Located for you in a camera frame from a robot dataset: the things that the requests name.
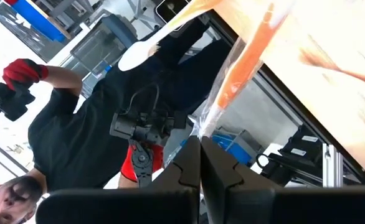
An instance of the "blue bin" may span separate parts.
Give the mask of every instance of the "blue bin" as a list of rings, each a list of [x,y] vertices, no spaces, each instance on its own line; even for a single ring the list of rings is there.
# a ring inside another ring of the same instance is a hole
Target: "blue bin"
[[[37,29],[50,40],[57,40],[59,42],[65,40],[65,36],[26,0],[18,0],[18,2],[13,4],[11,7],[27,22],[29,22],[32,27]]]
[[[234,142],[230,148],[231,142],[234,140],[231,136],[226,134],[215,134],[212,136],[212,140],[217,143],[221,148],[227,150],[227,152],[233,155],[241,164],[247,164],[252,157],[243,149],[238,143]]]

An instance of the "label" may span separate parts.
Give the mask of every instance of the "label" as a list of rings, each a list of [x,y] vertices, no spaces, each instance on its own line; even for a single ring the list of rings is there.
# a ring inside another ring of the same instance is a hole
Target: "label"
[[[313,136],[303,136],[301,140],[316,142],[316,141],[318,141],[318,138],[313,137]]]
[[[304,156],[307,153],[306,151],[300,149],[292,149],[290,152],[299,156]]]

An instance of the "red glove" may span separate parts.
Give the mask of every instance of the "red glove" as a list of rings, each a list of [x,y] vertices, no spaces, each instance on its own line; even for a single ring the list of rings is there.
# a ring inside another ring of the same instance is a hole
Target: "red glove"
[[[8,3],[10,6],[16,4],[18,0],[4,0],[4,2]]]
[[[38,83],[48,77],[48,68],[38,65],[30,59],[17,59],[4,68],[2,79],[7,86],[15,90],[11,80],[19,83]]]
[[[152,173],[154,173],[154,172],[160,170],[160,168],[162,168],[162,166],[163,166],[163,147],[162,146],[151,146],[151,149],[153,151]],[[120,172],[127,179],[137,182],[137,176],[134,173],[133,163],[131,162],[131,157],[133,155],[134,150],[135,150],[135,146],[128,146],[125,163],[123,163]]]

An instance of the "black bracket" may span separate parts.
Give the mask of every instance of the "black bracket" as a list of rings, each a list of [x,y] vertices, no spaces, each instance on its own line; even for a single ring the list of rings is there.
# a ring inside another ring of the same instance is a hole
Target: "black bracket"
[[[152,182],[153,152],[135,140],[130,139],[129,143],[135,148],[131,162],[137,176],[138,185],[140,188],[146,187]]]

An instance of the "white spoon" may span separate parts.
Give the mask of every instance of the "white spoon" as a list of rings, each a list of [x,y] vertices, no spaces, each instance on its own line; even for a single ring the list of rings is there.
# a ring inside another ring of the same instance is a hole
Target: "white spoon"
[[[184,25],[191,19],[213,9],[222,0],[192,0],[182,9],[173,19],[170,20],[162,29],[146,41],[135,42],[123,54],[118,66],[121,71],[131,70],[150,58],[158,51],[158,42],[169,35],[173,30]]]

